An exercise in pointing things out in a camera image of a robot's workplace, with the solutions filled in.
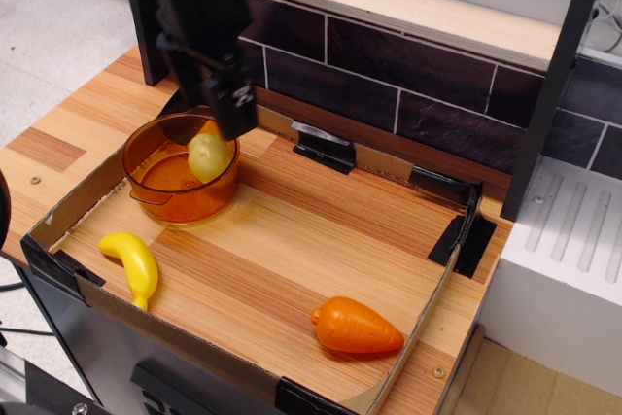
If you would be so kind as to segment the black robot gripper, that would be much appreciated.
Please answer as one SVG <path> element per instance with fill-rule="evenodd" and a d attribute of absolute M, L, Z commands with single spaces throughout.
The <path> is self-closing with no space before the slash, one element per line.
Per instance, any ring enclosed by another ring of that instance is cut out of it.
<path fill-rule="evenodd" d="M 211 109 L 225 140 L 234 140 L 258 125 L 255 87 L 250 79 L 223 74 L 243 63 L 240 34 L 252 16 L 246 0 L 156 0 L 155 18 L 162 32 L 169 78 L 178 89 L 164 105 L 158 127 L 173 143 L 186 145 L 201 123 L 191 115 Z M 205 78 L 208 70 L 213 75 Z"/>

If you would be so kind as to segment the black robot arm with grey cuff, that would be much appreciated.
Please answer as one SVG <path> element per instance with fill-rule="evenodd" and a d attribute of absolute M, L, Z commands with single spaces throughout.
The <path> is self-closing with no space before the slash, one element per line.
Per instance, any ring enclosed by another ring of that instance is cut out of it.
<path fill-rule="evenodd" d="M 247 0 L 155 1 L 155 47 L 179 86 L 161 114 L 203 106 L 227 141 L 254 129 L 255 85 L 239 43 L 252 23 Z"/>

